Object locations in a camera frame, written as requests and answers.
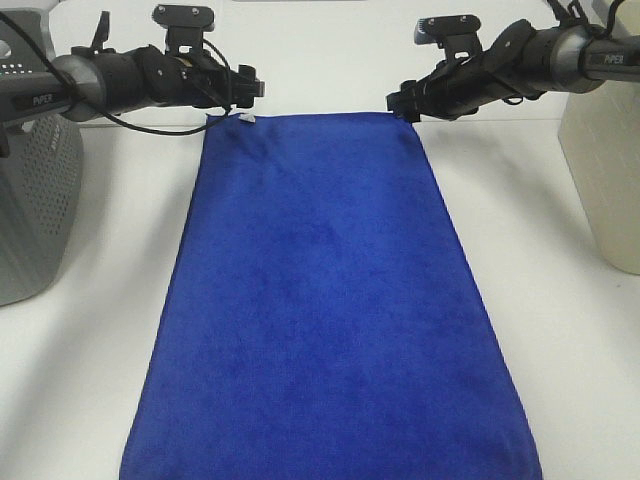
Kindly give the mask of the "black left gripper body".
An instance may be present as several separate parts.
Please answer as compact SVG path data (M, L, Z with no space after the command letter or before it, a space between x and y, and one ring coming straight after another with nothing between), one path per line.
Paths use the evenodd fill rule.
M253 67L234 71L210 55L171 56L148 46L139 50L139 69L147 97L162 107L251 108L265 94Z

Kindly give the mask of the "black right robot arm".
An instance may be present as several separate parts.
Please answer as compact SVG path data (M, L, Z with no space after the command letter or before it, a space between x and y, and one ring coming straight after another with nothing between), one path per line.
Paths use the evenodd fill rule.
M547 92L584 94L606 81L639 80L636 36L603 38L600 29L576 22L537 30L518 20L483 48L479 28L473 15L419 20L415 44L434 44L445 57L426 77L389 94L388 111L409 123L424 116L454 121L495 101L518 105Z

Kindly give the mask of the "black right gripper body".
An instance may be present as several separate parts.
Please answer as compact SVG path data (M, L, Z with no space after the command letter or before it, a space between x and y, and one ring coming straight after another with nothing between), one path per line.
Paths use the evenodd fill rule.
M442 61L428 76L403 82L386 97L387 110L409 123L423 116L453 121L494 101L517 98L523 55L486 50L465 60Z

